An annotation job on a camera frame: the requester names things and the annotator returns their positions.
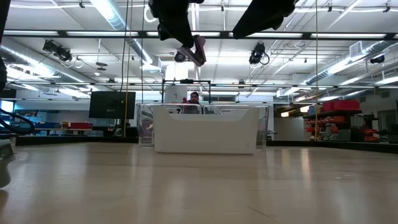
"ventilation duct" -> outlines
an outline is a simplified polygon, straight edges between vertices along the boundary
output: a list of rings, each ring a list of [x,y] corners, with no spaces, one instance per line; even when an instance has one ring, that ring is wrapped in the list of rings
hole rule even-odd
[[[125,30],[126,23],[119,12],[118,5],[113,0],[90,0],[98,12],[107,20],[114,30]],[[137,39],[129,39],[126,41],[134,53],[143,62],[151,64],[153,62],[146,50],[144,50]]]
[[[50,58],[24,47],[11,39],[4,38],[0,46],[0,55],[6,58],[6,63],[29,66],[32,72],[42,76],[43,78],[57,77],[58,82],[88,82],[93,83],[94,80],[85,77],[84,75],[73,71],[70,68],[65,68]],[[112,89],[99,86],[103,91],[110,91]]]
[[[338,73],[352,65],[355,64],[355,62],[358,62],[360,60],[367,60],[370,58],[374,58],[375,56],[381,54],[384,50],[386,50],[388,47],[396,44],[397,42],[395,41],[379,41],[375,44],[368,44],[368,45],[363,45],[361,54],[358,53],[352,53],[349,52],[347,54],[344,54],[344,56],[339,57],[335,59],[334,61],[328,63],[326,67],[323,69],[322,72],[320,72],[317,76],[317,72],[313,72],[310,74],[311,78],[305,80],[302,84],[303,85],[312,85],[317,80],[321,80],[323,78],[329,77],[335,73]]]
[[[386,53],[386,49],[389,47],[395,45],[397,42],[395,41],[379,41],[379,42],[358,42],[350,47],[350,51],[343,56],[334,59],[330,63],[328,63],[322,72],[318,73],[317,76],[317,71],[313,72],[310,74],[310,78],[304,80],[301,85],[312,85],[317,80],[322,80],[326,77],[329,77],[333,74],[336,74],[340,71],[343,71],[346,68],[349,68],[350,66],[355,65],[356,62],[360,60],[367,60],[370,58],[374,58],[377,56],[380,56],[382,54]],[[300,88],[293,87],[293,88],[288,88],[285,90],[280,90],[281,93],[280,95],[291,95],[294,92],[298,91]]]

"black overhead object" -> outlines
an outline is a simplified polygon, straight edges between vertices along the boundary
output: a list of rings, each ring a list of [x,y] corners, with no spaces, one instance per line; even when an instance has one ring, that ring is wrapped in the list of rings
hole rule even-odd
[[[194,35],[193,40],[196,48],[195,53],[193,53],[189,47],[184,46],[182,46],[178,52],[187,56],[198,67],[201,67],[206,62],[205,50],[203,49],[203,46],[206,43],[206,39],[200,37],[199,35]]]
[[[180,53],[187,56],[197,66],[206,62],[203,45],[206,40],[198,35],[192,37],[188,21],[190,3],[201,4],[204,0],[150,0],[149,7],[152,15],[159,19],[157,30],[160,40],[175,38],[181,42]]]
[[[277,30],[284,17],[295,9],[297,0],[253,0],[232,33],[235,39],[273,28]]]
[[[159,19],[157,30],[161,40],[175,38],[184,47],[193,47],[191,27],[188,21],[190,3],[201,4],[204,0],[150,0],[150,12]]]

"man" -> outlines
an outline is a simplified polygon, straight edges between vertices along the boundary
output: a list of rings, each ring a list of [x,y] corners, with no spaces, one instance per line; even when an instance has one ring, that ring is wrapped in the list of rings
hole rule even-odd
[[[191,99],[187,101],[187,99],[184,97],[184,101],[182,103],[189,103],[193,105],[200,105],[199,104],[199,93],[193,92],[191,93]],[[183,113],[185,114],[200,114],[200,110],[198,109],[197,106],[184,106],[184,111]]]
[[[191,100],[188,100],[191,104],[199,104],[199,93],[193,92],[191,93]]]

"television screen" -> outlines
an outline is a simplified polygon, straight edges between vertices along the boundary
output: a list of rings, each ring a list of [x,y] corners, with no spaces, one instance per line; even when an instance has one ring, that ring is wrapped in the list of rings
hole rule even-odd
[[[127,119],[134,119],[136,93],[127,93]],[[124,119],[126,92],[94,91],[90,100],[90,118]]]

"fluorescent light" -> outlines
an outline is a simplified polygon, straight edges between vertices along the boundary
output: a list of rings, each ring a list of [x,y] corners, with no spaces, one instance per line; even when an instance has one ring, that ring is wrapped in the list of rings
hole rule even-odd
[[[259,32],[249,35],[248,37],[287,37],[287,38],[301,38],[301,33],[284,33],[284,32]]]
[[[304,106],[304,107],[300,108],[300,112],[306,113],[306,112],[308,112],[309,109],[310,109],[310,106]]]
[[[338,88],[374,88],[373,86],[339,86]]]
[[[363,38],[363,39],[374,39],[374,38],[385,38],[387,34],[318,34],[318,38]],[[317,38],[317,34],[311,34],[311,38]]]
[[[300,97],[298,97],[298,98],[296,99],[296,102],[298,102],[298,101],[303,101],[303,100],[305,100],[305,99],[307,99],[307,97],[305,97],[305,96],[300,96]]]
[[[376,84],[377,85],[385,85],[385,84],[393,83],[393,82],[398,82],[398,76],[391,77],[391,78],[386,78],[384,80],[378,81]]]
[[[149,37],[157,37],[159,35],[158,32],[147,32],[147,36]]]
[[[352,78],[352,79],[349,79],[349,80],[347,80],[347,81],[345,81],[345,82],[340,83],[340,85],[347,85],[347,84],[356,82],[356,81],[358,81],[358,80],[359,80],[359,78],[358,78],[358,77],[355,77],[355,78]]]
[[[69,36],[137,37],[138,32],[124,31],[67,31]]]
[[[39,31],[39,30],[5,30],[4,35],[59,35],[57,31]]]
[[[26,84],[21,84],[21,85],[13,84],[13,85],[20,87],[20,88],[28,89],[28,90],[38,91],[38,89],[36,87],[31,86],[31,85],[26,85]]]
[[[329,100],[334,100],[339,98],[340,96],[325,96],[323,98],[320,98],[319,101],[329,101]]]
[[[75,96],[77,98],[88,98],[88,97],[90,97],[89,95],[87,95],[85,93],[80,93],[79,91],[76,91],[76,90],[60,89],[60,92],[66,94],[66,95]]]
[[[355,92],[353,92],[353,93],[350,93],[350,94],[347,94],[347,95],[345,95],[345,96],[354,96],[354,95],[357,95],[358,93],[363,93],[363,92],[365,92],[366,90],[359,90],[359,91],[355,91]]]
[[[391,89],[391,88],[398,88],[398,86],[380,86],[379,88],[388,88],[388,89]]]
[[[13,69],[11,67],[7,67],[7,77],[9,78],[14,78],[14,79],[34,79],[34,80],[40,80],[40,81],[44,81],[43,79],[39,78],[39,77],[35,77],[33,75],[29,75],[26,74],[24,72],[18,71],[16,69]]]
[[[220,32],[192,32],[192,35],[199,35],[202,37],[219,37]]]
[[[87,85],[87,87],[88,88],[80,87],[79,90],[81,90],[81,91],[91,91],[91,90],[98,91],[97,87],[95,87],[93,85]]]

